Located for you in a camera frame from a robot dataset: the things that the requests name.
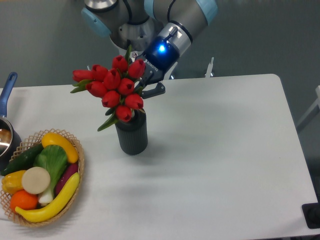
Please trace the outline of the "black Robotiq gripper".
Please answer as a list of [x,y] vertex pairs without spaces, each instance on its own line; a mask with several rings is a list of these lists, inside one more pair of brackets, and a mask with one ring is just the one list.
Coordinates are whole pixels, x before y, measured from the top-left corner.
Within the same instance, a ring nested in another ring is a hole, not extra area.
[[141,86],[156,84],[155,88],[143,90],[141,97],[148,99],[162,95],[166,92],[165,86],[160,82],[165,74],[180,57],[179,50],[170,42],[171,37],[157,36],[155,40],[134,60],[144,62],[144,72],[140,77],[129,75],[132,80],[140,80]]

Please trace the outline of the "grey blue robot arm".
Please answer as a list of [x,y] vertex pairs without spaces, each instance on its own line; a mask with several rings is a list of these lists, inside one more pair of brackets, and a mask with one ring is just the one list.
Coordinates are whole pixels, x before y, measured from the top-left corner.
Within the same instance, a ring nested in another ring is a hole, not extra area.
[[146,70],[135,87],[147,99],[164,94],[162,80],[217,15],[214,0],[86,0],[81,15],[100,37],[109,37],[124,53],[137,52]]

